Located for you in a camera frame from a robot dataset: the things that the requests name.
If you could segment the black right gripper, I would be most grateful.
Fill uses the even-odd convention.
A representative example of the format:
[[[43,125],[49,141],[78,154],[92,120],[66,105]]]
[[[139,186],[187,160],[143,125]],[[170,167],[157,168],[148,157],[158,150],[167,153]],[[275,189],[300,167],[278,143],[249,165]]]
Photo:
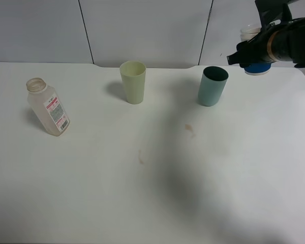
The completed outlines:
[[[237,51],[227,56],[228,64],[246,68],[251,64],[294,62],[292,24],[292,21],[282,22],[261,29],[257,35],[241,36],[241,42],[236,45]]]

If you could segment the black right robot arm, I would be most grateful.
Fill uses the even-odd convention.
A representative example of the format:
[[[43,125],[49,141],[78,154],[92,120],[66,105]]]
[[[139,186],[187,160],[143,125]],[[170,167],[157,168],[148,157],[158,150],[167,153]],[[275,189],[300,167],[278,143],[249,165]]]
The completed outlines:
[[[229,65],[242,68],[250,64],[292,62],[305,68],[305,17],[268,25],[251,40],[236,46],[237,51],[227,56]]]

